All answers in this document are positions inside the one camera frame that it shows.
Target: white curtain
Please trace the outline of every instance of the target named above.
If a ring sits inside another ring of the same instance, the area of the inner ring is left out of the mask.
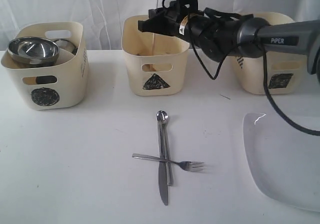
[[[0,0],[0,50],[23,27],[76,21],[84,26],[89,50],[121,49],[126,18],[146,15],[156,0]],[[278,12],[296,21],[320,19],[320,0],[199,0],[199,9],[223,12]]]

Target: black triangle drawing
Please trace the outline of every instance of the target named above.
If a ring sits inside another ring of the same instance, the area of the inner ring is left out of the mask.
[[[160,76],[153,74],[144,84],[144,90],[159,90],[169,88],[170,85],[166,83]]]

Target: robotic arm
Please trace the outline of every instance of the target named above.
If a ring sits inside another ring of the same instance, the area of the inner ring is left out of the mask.
[[[263,50],[257,42],[266,51],[306,55],[308,73],[317,74],[320,82],[320,20],[270,25],[252,14],[224,13],[210,8],[199,11],[198,0],[172,0],[168,7],[166,1],[169,0],[163,0],[161,8],[149,10],[148,20],[138,22],[141,32],[194,43],[216,62],[228,53],[259,58]]]

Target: clear plastic plate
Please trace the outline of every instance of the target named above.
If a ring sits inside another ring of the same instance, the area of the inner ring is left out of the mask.
[[[320,130],[320,117],[292,116]],[[248,113],[243,138],[253,180],[266,196],[320,212],[320,137],[302,133],[276,114]]]

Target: fork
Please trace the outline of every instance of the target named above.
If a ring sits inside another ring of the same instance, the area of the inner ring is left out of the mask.
[[[132,154],[133,158],[137,159],[144,159],[144,160],[151,160],[151,161],[157,161],[157,162],[165,162],[165,163],[173,163],[178,165],[182,170],[185,170],[187,172],[200,172],[203,171],[204,162],[199,161],[181,161],[176,162],[173,160],[163,159],[152,155],[143,155],[143,154]]]

